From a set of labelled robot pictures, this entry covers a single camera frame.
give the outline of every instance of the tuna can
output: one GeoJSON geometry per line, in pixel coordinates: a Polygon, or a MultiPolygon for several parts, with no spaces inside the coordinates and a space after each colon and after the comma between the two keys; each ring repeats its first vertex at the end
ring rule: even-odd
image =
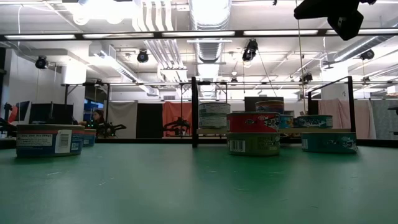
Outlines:
{"type": "Polygon", "coordinates": [[[199,128],[225,129],[226,115],[231,112],[227,103],[202,103],[199,105],[199,128]]]}
{"type": "Polygon", "coordinates": [[[298,128],[332,128],[332,115],[308,115],[297,118],[298,128]]]}
{"type": "Polygon", "coordinates": [[[17,125],[17,156],[79,155],[84,133],[85,127],[80,125],[17,125]]]}
{"type": "Polygon", "coordinates": [[[226,116],[199,117],[199,128],[224,129],[226,128],[226,116]]]}
{"type": "Polygon", "coordinates": [[[83,147],[94,146],[96,133],[97,130],[95,129],[85,129],[85,135],[83,136],[83,147]]]}
{"type": "Polygon", "coordinates": [[[356,153],[356,133],[302,133],[305,152],[356,153]]]}
{"type": "Polygon", "coordinates": [[[293,116],[280,115],[279,129],[293,128],[293,116]]]}
{"type": "Polygon", "coordinates": [[[260,101],[256,103],[256,111],[283,114],[285,112],[285,103],[280,100],[260,101]]]}
{"type": "Polygon", "coordinates": [[[202,103],[199,105],[199,117],[226,116],[231,112],[231,105],[227,103],[202,103]]]}
{"type": "Polygon", "coordinates": [[[228,151],[237,156],[279,155],[279,133],[227,133],[228,151]]]}
{"type": "Polygon", "coordinates": [[[227,131],[231,133],[277,133],[279,113],[242,112],[227,115],[227,131]]]}

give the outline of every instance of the green tabletop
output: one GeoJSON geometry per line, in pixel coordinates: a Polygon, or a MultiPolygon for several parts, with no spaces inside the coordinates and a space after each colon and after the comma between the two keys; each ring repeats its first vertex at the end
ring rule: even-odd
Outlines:
{"type": "Polygon", "coordinates": [[[97,144],[80,156],[0,151],[0,223],[397,223],[398,149],[97,144]]]}

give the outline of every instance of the black monitor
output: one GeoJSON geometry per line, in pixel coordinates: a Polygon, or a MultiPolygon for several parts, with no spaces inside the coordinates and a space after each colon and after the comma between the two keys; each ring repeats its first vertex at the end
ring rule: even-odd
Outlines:
{"type": "Polygon", "coordinates": [[[15,121],[24,121],[27,113],[27,109],[29,108],[30,101],[17,103],[16,106],[18,108],[17,118],[15,121]]]}
{"type": "Polygon", "coordinates": [[[36,103],[30,108],[29,124],[72,124],[73,105],[36,103]]]}

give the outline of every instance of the red can label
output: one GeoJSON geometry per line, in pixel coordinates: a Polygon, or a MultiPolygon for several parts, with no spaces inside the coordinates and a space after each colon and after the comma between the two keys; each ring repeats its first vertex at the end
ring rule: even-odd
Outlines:
{"type": "Polygon", "coordinates": [[[231,133],[277,133],[277,113],[232,113],[227,115],[228,131],[231,133]]]}

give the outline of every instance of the person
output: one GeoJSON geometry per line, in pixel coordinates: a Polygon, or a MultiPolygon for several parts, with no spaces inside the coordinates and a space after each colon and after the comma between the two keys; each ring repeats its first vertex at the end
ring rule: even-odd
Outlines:
{"type": "MultiPolygon", "coordinates": [[[[101,110],[94,110],[93,120],[94,120],[94,122],[92,123],[93,127],[91,127],[91,128],[98,129],[98,126],[100,124],[104,124],[105,123],[104,112],[101,111],[101,110]]],[[[83,126],[87,126],[88,125],[87,121],[80,121],[79,124],[83,125],[83,126]]]]}

